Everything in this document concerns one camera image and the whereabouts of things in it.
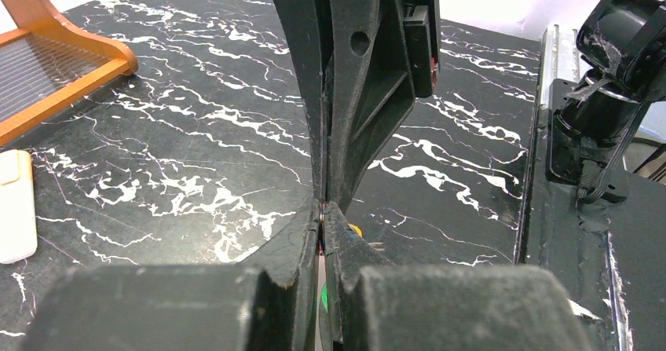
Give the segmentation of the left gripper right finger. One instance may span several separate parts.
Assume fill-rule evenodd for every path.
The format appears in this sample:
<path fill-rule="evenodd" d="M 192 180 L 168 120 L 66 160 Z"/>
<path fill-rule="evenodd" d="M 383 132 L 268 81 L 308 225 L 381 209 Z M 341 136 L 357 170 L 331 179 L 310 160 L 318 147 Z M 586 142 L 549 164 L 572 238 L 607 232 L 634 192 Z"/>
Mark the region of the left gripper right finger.
<path fill-rule="evenodd" d="M 533 266 L 395 265 L 322 213 L 333 350 L 589 350 L 565 288 Z"/>

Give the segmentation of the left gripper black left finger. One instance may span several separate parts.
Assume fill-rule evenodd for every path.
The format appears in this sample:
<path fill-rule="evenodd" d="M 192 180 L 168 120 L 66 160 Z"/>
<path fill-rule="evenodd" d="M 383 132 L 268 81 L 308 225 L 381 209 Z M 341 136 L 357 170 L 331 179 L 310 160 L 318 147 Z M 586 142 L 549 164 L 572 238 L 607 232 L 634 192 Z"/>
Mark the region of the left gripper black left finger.
<path fill-rule="evenodd" d="M 311 350 L 320 204 L 230 265 L 115 265 L 55 282 L 23 350 Z"/>

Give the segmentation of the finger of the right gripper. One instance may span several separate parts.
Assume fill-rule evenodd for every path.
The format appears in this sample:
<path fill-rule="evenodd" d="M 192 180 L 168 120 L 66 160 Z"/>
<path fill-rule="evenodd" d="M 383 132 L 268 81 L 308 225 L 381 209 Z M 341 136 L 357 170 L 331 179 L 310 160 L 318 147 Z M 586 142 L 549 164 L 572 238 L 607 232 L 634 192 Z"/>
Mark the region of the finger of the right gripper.
<path fill-rule="evenodd" d="M 330 0 L 327 199 L 347 211 L 364 172 L 415 99 L 402 0 Z"/>
<path fill-rule="evenodd" d="M 331 59 L 329 0 L 273 0 L 287 40 L 309 128 L 313 189 L 325 201 L 324 84 Z"/>

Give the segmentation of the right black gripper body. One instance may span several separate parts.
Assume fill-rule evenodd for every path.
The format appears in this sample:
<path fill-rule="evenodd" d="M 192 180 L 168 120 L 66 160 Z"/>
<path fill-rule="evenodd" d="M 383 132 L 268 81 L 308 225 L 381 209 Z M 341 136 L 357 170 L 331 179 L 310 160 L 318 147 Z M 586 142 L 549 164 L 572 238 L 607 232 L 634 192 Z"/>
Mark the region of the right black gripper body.
<path fill-rule="evenodd" d="M 433 94 L 439 70 L 438 0 L 395 0 L 402 26 L 413 97 Z"/>

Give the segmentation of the green key tag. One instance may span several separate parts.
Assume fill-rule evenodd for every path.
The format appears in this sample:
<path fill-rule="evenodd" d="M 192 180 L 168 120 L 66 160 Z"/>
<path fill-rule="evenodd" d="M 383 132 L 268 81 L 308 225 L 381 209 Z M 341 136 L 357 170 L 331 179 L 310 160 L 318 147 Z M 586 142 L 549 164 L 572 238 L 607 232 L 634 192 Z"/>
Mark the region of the green key tag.
<path fill-rule="evenodd" d="M 328 313 L 328 287 L 326 283 L 322 283 L 320 289 L 320 306 L 325 313 Z"/>

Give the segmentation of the red white keyring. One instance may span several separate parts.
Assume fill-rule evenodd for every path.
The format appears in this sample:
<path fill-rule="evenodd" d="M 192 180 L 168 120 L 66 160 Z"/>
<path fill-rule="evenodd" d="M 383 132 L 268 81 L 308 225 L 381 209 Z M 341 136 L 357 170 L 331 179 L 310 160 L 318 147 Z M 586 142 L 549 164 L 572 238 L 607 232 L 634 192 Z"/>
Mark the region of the red white keyring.
<path fill-rule="evenodd" d="M 318 242 L 319 242 L 319 253 L 320 255 L 325 254 L 325 227 L 324 227 L 324 215 L 326 210 L 327 202 L 322 199 L 319 204 L 319 215 L 318 215 Z"/>

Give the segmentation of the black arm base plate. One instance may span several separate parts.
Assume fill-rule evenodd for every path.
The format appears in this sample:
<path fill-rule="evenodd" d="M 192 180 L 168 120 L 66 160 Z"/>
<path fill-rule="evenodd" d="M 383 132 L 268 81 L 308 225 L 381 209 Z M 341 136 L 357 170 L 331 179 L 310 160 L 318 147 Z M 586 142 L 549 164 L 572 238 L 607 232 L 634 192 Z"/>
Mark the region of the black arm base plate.
<path fill-rule="evenodd" d="M 532 170 L 519 258 L 550 270 L 586 310 L 580 320 L 595 350 L 665 347 L 665 187 L 619 169 L 626 199 L 576 207 L 575 188 L 547 178 L 549 123 L 573 88 L 540 88 Z"/>

